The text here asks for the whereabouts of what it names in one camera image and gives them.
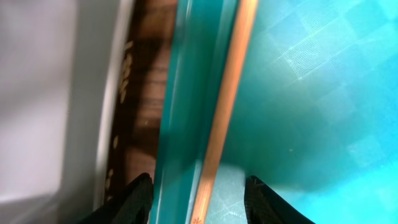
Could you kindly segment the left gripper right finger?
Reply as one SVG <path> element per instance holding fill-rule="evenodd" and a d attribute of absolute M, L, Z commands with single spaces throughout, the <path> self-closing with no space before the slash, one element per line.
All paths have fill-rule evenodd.
<path fill-rule="evenodd" d="M 254 175 L 245 180 L 244 207 L 248 224 L 314 224 Z"/>

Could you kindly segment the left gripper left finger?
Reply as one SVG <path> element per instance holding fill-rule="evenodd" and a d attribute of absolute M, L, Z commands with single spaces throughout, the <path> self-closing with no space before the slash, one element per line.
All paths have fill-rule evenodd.
<path fill-rule="evenodd" d="M 146 224 L 154 199 L 154 184 L 142 173 L 124 190 L 79 221 L 80 224 Z"/>

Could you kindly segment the wooden chopstick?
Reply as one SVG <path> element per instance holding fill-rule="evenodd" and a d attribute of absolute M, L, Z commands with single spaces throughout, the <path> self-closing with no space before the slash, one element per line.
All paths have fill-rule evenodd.
<path fill-rule="evenodd" d="M 257 6 L 258 0 L 242 0 L 239 2 L 195 203 L 190 218 L 191 224 L 204 224 L 206 220 Z"/>

